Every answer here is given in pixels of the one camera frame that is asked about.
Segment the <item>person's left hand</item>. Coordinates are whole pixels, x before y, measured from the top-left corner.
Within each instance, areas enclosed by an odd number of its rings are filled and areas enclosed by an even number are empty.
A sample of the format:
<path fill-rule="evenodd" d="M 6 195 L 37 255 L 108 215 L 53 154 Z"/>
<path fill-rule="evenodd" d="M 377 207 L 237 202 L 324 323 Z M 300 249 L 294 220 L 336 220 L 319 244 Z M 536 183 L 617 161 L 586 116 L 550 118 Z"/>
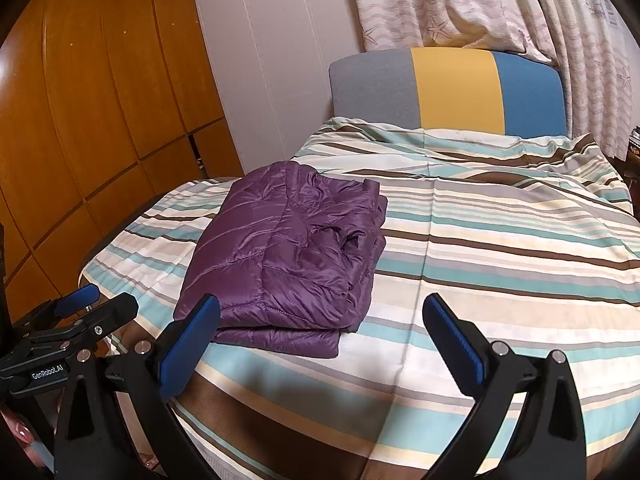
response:
<path fill-rule="evenodd" d="M 8 408 L 1 408 L 1 416 L 4 422 L 1 424 L 1 463 L 5 465 L 10 460 L 18 456 L 17 450 L 27 457 L 38 469 L 47 469 L 46 462 L 32 447 L 35 437 L 26 424 Z M 3 431 L 9 430 L 13 436 L 14 444 L 9 444 L 3 437 Z"/>

